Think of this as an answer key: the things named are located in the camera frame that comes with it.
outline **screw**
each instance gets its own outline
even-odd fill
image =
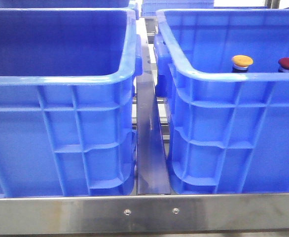
[[[129,216],[130,214],[131,214],[131,210],[129,210],[129,209],[124,210],[125,216]]]
[[[175,207],[175,208],[173,208],[172,212],[173,212],[173,214],[176,215],[176,214],[179,214],[180,210]]]

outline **metal frame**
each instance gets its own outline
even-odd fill
[[[170,186],[144,19],[138,29],[144,64],[137,78],[139,195],[0,199],[0,235],[289,231],[289,194],[162,195]]]

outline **metal rack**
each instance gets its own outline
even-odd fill
[[[171,194],[145,19],[137,24],[144,73],[137,78],[136,195],[0,199],[0,235],[289,236],[289,194]],[[212,232],[223,234],[205,234]]]

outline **blue plastic crate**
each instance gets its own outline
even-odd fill
[[[131,192],[136,36],[132,10],[0,9],[0,197]]]
[[[143,0],[141,16],[155,16],[160,9],[213,8],[215,0]]]
[[[128,8],[139,18],[138,4],[135,0],[0,0],[0,8]]]
[[[163,10],[157,18],[173,189],[289,192],[289,73],[277,72],[289,57],[289,10]],[[254,59],[249,73],[231,73],[237,54]]]

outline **bottle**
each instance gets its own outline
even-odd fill
[[[278,63],[280,64],[279,73],[289,73],[289,58],[281,58]]]
[[[233,73],[246,73],[249,70],[249,66],[253,64],[253,59],[246,55],[236,55],[232,57]]]

